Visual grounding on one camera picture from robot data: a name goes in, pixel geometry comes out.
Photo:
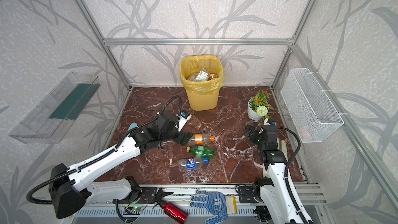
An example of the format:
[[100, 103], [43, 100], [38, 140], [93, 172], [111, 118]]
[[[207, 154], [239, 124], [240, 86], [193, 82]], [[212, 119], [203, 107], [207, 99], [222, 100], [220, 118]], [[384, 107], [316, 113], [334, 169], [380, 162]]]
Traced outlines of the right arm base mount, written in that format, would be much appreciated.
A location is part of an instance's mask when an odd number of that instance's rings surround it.
[[240, 203], [264, 203], [260, 196], [260, 182], [258, 177], [252, 184], [237, 184], [235, 191]]

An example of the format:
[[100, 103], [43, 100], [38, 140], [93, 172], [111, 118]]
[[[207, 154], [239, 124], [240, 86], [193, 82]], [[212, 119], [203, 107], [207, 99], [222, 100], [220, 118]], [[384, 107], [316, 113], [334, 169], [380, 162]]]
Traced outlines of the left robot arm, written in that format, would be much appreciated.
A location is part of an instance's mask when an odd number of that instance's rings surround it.
[[187, 144], [192, 134], [182, 129], [191, 117], [187, 111], [179, 115], [159, 113], [153, 121], [130, 128], [116, 145], [105, 151], [69, 167], [62, 163], [57, 165], [51, 170], [50, 179], [31, 189], [26, 200], [33, 204], [52, 205], [56, 217], [63, 219], [92, 203], [125, 201], [137, 196], [140, 187], [133, 179], [99, 183], [96, 180], [118, 165], [159, 148], [163, 141]]

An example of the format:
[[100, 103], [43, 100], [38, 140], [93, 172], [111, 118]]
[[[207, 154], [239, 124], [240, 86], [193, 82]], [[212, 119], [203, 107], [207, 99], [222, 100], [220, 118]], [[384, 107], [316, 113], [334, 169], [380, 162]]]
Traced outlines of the orange brown tea bottle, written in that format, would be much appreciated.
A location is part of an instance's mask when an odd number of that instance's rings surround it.
[[210, 76], [208, 77], [208, 81], [213, 80], [213, 79], [217, 79], [218, 75], [217, 74], [210, 74]]

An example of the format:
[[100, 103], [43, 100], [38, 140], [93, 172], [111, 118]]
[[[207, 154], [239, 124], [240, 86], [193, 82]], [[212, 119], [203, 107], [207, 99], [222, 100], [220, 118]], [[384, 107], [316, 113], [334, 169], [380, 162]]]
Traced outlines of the green plastic bottle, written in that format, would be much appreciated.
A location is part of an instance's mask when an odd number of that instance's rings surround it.
[[195, 157], [213, 159], [215, 150], [210, 147], [193, 146], [187, 147], [187, 152], [192, 153]]

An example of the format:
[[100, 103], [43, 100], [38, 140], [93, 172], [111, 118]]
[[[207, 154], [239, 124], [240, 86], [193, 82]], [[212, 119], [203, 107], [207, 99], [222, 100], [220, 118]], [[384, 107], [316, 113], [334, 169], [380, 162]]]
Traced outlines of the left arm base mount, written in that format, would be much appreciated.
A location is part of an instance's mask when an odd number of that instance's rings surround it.
[[155, 202], [157, 187], [141, 187], [132, 177], [128, 177], [127, 181], [131, 188], [131, 192], [125, 198], [128, 203], [153, 204]]

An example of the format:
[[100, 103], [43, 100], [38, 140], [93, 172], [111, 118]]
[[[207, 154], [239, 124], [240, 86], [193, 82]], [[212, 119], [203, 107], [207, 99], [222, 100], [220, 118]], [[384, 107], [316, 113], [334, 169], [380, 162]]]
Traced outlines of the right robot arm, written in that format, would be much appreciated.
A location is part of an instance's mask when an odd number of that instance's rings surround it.
[[[287, 159], [277, 145], [278, 130], [291, 133], [297, 141], [297, 148]], [[312, 224], [313, 220], [305, 209], [290, 176], [290, 165], [301, 148], [296, 133], [284, 127], [264, 125], [261, 129], [248, 125], [244, 136], [257, 145], [268, 177], [256, 178], [253, 194], [257, 201], [267, 207], [275, 224]]]

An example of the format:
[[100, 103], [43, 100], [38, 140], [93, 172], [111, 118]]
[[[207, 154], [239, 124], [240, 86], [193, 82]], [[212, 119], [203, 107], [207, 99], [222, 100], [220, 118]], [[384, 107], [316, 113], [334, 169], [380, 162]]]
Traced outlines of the Pepsi label bottle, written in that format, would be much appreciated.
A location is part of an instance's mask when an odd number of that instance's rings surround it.
[[178, 169], [180, 172], [187, 172], [196, 169], [201, 169], [204, 165], [209, 163], [208, 158], [189, 158], [189, 159], [181, 159], [178, 161]]

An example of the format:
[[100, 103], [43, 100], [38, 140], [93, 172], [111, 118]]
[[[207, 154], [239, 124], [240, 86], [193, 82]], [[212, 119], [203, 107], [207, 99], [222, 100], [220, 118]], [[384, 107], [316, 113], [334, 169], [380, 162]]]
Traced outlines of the orange label clear bottle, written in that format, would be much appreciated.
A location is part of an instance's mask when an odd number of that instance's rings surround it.
[[187, 146], [205, 146], [215, 140], [210, 134], [194, 134], [187, 142]]

